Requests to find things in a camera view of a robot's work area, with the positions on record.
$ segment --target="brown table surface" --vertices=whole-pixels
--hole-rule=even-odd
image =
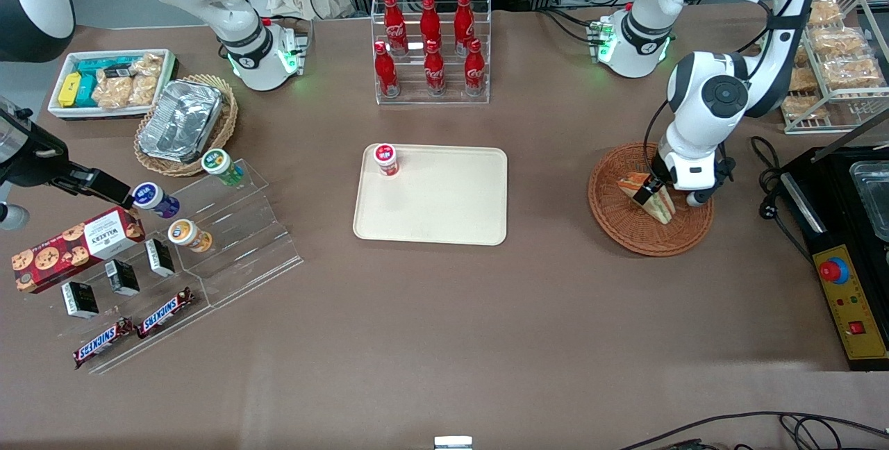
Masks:
[[[886,427],[889,374],[845,371],[813,270],[756,214],[762,165],[747,138],[768,137],[788,161],[831,137],[784,136],[777,114],[743,122],[728,141],[737,181],[717,193],[712,229],[690,253],[629,253],[590,215],[590,170],[611,147],[641,140],[673,64],[692,49],[730,51],[762,24],[753,6],[686,9],[670,57],[641,80],[592,66],[546,17],[495,13],[492,101],[469,108],[377,106],[366,20],[318,24],[305,76],[268,93],[235,79],[206,27],[79,29],[71,51],[168,48],[181,74],[232,83],[241,112],[228,148],[270,182],[307,262],[102,376],[73,371],[69,343],[56,338],[58,319],[72,318],[48,309],[60,295],[23,302],[7,278],[0,444],[382,450],[469,434],[478,448],[617,448],[753,409]],[[73,159],[130,184],[190,182],[139,165],[135,120],[39,123]],[[503,149],[506,241],[356,238],[361,153],[379,141]],[[106,208],[50,187],[17,188],[10,200],[32,222],[0,238],[3,260]],[[695,435],[790,444],[771,418]],[[874,444],[844,435],[845,446]]]

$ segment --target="wicker basket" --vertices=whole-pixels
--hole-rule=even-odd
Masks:
[[[210,139],[207,140],[207,143],[209,143],[207,149],[212,149],[212,147],[223,147],[231,135],[235,133],[235,121],[238,120],[238,102],[235,101],[235,95],[234,92],[232,92],[231,86],[218,76],[206,76],[206,74],[186,76],[181,80],[205,83],[222,91],[222,113],[219,114],[216,124],[213,125]],[[198,174],[198,172],[201,171],[200,160],[192,163],[179,163],[172,160],[164,160],[162,158],[153,158],[153,156],[145,155],[145,153],[139,149],[139,134],[142,132],[142,129],[145,129],[145,126],[149,123],[149,120],[151,120],[151,116],[154,112],[155,108],[152,106],[142,119],[142,123],[139,124],[139,129],[136,131],[136,140],[133,143],[133,148],[136,150],[136,158],[139,159],[139,163],[145,165],[149,171],[159,172],[159,174],[172,176],[174,178],[184,178]]]
[[[648,144],[648,156],[657,153],[657,145]],[[665,257],[683,253],[701,242],[713,222],[713,200],[704,206],[690,207],[686,194],[670,188],[676,214],[666,225],[642,210],[617,186],[629,172],[644,172],[642,143],[628,143],[610,150],[590,175],[587,198],[593,217],[618,244],[644,255]]]

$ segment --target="aluminum foil container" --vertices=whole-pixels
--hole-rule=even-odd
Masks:
[[[169,82],[151,120],[139,133],[139,148],[154,158],[197,161],[222,112],[222,102],[222,92],[215,87],[182,80]]]

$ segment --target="red switch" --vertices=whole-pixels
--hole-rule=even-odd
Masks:
[[[828,282],[842,285],[849,280],[849,267],[839,257],[831,257],[818,265],[818,274]]]

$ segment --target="round container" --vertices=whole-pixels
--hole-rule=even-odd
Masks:
[[[187,247],[196,253],[203,253],[213,245],[213,235],[197,228],[197,225],[188,219],[179,219],[169,225],[167,238],[174,244]]]
[[[394,152],[394,146],[381,144],[374,150],[374,160],[380,165],[380,172],[386,176],[398,174],[398,157]]]
[[[164,219],[178,213],[178,199],[170,197],[153,182],[143,182],[133,191],[133,205],[143,210],[151,210]]]
[[[235,186],[241,182],[241,178],[244,178],[244,171],[232,162],[231,156],[224,149],[219,147],[207,150],[203,154],[201,166],[207,174],[216,176],[226,186]]]

